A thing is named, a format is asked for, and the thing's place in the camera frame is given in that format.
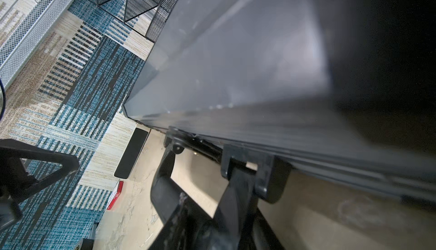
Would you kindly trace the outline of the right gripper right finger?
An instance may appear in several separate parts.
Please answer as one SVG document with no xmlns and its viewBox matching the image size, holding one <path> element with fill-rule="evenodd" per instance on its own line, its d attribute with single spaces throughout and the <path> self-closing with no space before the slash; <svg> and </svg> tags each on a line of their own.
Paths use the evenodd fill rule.
<svg viewBox="0 0 436 250">
<path fill-rule="evenodd" d="M 282 250 L 284 247 L 258 208 L 254 171 L 235 168 L 213 217 L 175 181 L 159 171 L 151 201 L 163 228 L 152 250 Z"/>
</svg>

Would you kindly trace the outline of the dark grey poker case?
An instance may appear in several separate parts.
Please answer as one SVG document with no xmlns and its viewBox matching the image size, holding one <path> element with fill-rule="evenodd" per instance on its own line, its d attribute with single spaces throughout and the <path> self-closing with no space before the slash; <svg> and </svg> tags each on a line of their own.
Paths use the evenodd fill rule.
<svg viewBox="0 0 436 250">
<path fill-rule="evenodd" d="M 177 0 L 123 110 L 436 209 L 436 0 Z"/>
</svg>

